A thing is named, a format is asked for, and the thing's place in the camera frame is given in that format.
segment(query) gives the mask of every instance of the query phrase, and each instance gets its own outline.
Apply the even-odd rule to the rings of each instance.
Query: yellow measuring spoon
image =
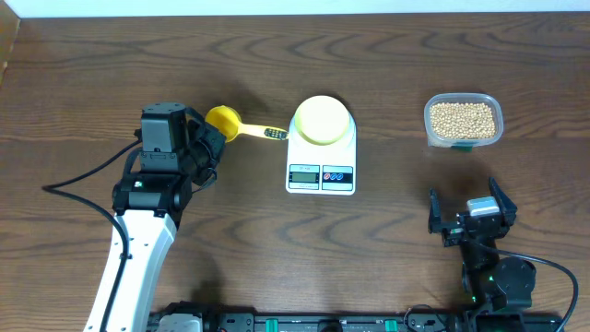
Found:
[[[231,142],[239,134],[275,140],[289,139],[289,132],[285,129],[267,125],[243,124],[240,115],[228,106],[212,108],[206,114],[205,121],[216,127],[227,138],[226,143]]]

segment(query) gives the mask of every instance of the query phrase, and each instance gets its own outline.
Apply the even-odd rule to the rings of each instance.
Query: green connector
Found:
[[[385,332],[397,332],[397,321],[386,320],[385,321]]]
[[[266,332],[278,332],[278,320],[266,319]]]

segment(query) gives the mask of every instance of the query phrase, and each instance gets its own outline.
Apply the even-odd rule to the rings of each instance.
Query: wire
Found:
[[[123,251],[121,252],[121,262],[119,263],[119,268],[117,269],[117,274],[114,278],[114,283],[112,284],[112,289],[111,289],[111,294],[109,295],[109,300],[107,301],[107,304],[104,308],[104,315],[102,316],[102,320],[100,321],[100,332],[106,331],[106,326],[109,322],[109,316],[111,315],[112,304],[114,303],[114,298],[117,294],[117,290],[119,289],[119,284],[121,283],[121,277],[123,276],[125,263],[127,262],[127,258],[129,257],[129,242],[127,241],[127,236],[125,235],[124,230],[121,227],[121,225],[119,224],[119,222],[117,222],[117,220],[107,210],[105,210],[104,208],[98,206],[97,204],[87,200],[84,197],[80,197],[80,196],[77,196],[74,194],[63,192],[61,190],[56,190],[55,188],[63,187],[65,185],[73,184],[73,183],[78,182],[80,180],[86,179],[90,175],[109,166],[113,161],[117,160],[117,158],[124,155],[125,152],[127,152],[129,149],[131,149],[132,147],[136,146],[139,143],[141,143],[141,139],[138,139],[136,142],[126,146],[121,151],[119,151],[117,154],[112,156],[110,159],[103,162],[99,167],[97,167],[89,172],[85,172],[84,174],[82,174],[78,177],[75,177],[75,178],[67,180],[67,181],[63,181],[58,184],[44,185],[41,188],[43,191],[45,191],[47,193],[70,198],[70,199],[73,199],[77,202],[85,204],[86,206],[88,206],[90,208],[93,208],[94,210],[99,212],[102,216],[104,216],[106,219],[108,219],[111,222],[112,226],[119,233],[119,237],[121,237],[121,243],[123,245]]]
[[[409,331],[412,331],[412,332],[417,332],[415,329],[413,329],[412,327],[410,327],[410,326],[409,326],[409,324],[407,323],[407,316],[409,315],[409,313],[411,313],[411,312],[412,312],[412,310],[414,310],[414,309],[416,309],[416,308],[418,308],[418,307],[426,307],[426,308],[428,308],[429,310],[431,310],[431,311],[432,311],[432,313],[433,313],[433,314],[436,316],[436,319],[438,319],[438,320],[439,320],[439,322],[441,322],[441,324],[444,326],[444,328],[443,328],[443,329],[437,330],[437,331],[435,331],[435,332],[443,332],[443,331],[446,331],[446,329],[447,329],[447,326],[446,326],[447,322],[444,322],[444,321],[443,321],[443,319],[442,319],[442,318],[439,316],[439,314],[436,312],[436,310],[434,310],[434,309],[433,309],[431,306],[429,306],[428,304],[414,304],[414,305],[412,305],[412,306],[411,306],[409,309],[407,309],[407,311],[406,311],[406,314],[404,314],[404,325],[407,327],[407,329],[408,329]]]
[[[105,168],[105,167],[109,166],[109,165],[110,165],[110,164],[111,164],[113,161],[115,161],[115,160],[117,160],[119,157],[123,156],[123,155],[125,154],[125,152],[127,152],[129,149],[131,149],[132,147],[136,146],[136,145],[137,145],[137,144],[139,144],[140,142],[141,142],[141,140],[139,139],[139,140],[137,140],[137,141],[135,141],[135,142],[133,142],[133,143],[129,144],[128,146],[126,146],[125,148],[123,148],[121,151],[119,151],[117,154],[115,154],[114,156],[112,156],[110,159],[108,159],[108,160],[104,161],[104,162],[101,164],[101,166],[99,166],[99,167],[95,168],[95,169],[94,169],[94,170],[92,170],[92,171],[85,172],[84,174],[82,174],[82,175],[80,175],[80,176],[77,176],[77,177],[75,177],[74,179],[70,179],[70,180],[67,180],[67,181],[63,181],[63,182],[61,182],[61,183],[59,183],[59,184],[48,184],[48,185],[45,185],[45,186],[43,187],[43,190],[45,190],[45,188],[49,188],[49,189],[59,188],[59,187],[65,186],[65,185],[69,185],[69,184],[76,183],[76,182],[78,182],[78,181],[80,181],[80,180],[82,180],[82,179],[86,179],[86,178],[87,178],[87,177],[89,177],[90,175],[92,175],[92,174],[94,174],[94,173],[96,173],[96,172],[98,172],[98,171],[102,170],[103,168]]]
[[[570,277],[570,279],[572,280],[572,285],[573,285],[573,296],[572,296],[572,301],[570,302],[570,307],[568,308],[568,311],[565,313],[565,316],[563,317],[563,319],[561,319],[561,324],[557,327],[557,329],[555,330],[555,332],[561,332],[563,331],[563,328],[565,327],[565,325],[568,323],[568,321],[570,320],[570,317],[573,314],[573,310],[575,309],[575,305],[578,302],[578,294],[579,294],[579,290],[578,290],[578,280],[575,278],[574,274],[567,269],[566,267],[563,267],[557,263],[551,262],[547,259],[543,259],[543,258],[538,258],[538,257],[534,257],[531,255],[523,255],[523,254],[517,254],[517,253],[512,253],[512,252],[507,252],[504,250],[499,250],[499,249],[495,249],[495,248],[490,248],[487,245],[478,243],[476,241],[473,241],[471,239],[467,239],[470,243],[480,247],[481,249],[489,252],[489,253],[494,253],[494,254],[498,254],[498,255],[507,255],[507,256],[511,256],[511,257],[516,257],[516,258],[520,258],[520,259],[524,259],[524,260],[528,260],[531,262],[537,262],[537,263],[541,263],[541,264],[545,264],[548,265],[550,267],[555,267],[557,268],[559,271],[565,273],[568,277]]]
[[[207,168],[207,169],[208,169],[208,170],[211,170],[211,172],[212,172],[212,175],[213,175],[213,176],[212,176],[212,177],[209,177],[209,178],[208,178],[208,179],[207,179],[207,180],[206,180],[206,181],[203,183],[203,185],[201,185],[201,186],[200,186],[198,189],[196,189],[196,190],[193,190],[193,194],[194,194],[194,193],[198,193],[198,192],[200,192],[201,190],[205,190],[205,189],[207,189],[208,187],[210,187],[211,185],[213,185],[213,184],[215,183],[215,181],[217,181],[217,180],[218,180],[218,172],[217,172],[217,171],[215,171],[214,169],[210,168],[210,167],[209,167],[209,168]]]

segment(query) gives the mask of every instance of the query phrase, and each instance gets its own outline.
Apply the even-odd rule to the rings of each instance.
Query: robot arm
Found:
[[[225,137],[180,103],[146,106],[141,126],[143,147],[129,154],[123,178],[112,193],[115,220],[125,239],[113,228],[111,251],[85,331],[145,330],[159,271],[193,195],[192,183],[206,184],[223,153]],[[131,172],[138,156],[141,170]],[[124,242],[129,254],[116,285]],[[113,287],[117,291],[104,326]]]

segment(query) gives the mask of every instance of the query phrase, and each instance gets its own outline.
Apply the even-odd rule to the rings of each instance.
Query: measuring spoon handle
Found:
[[[275,128],[267,125],[243,124],[240,126],[242,134],[275,139],[287,140],[289,139],[289,132],[285,129]]]

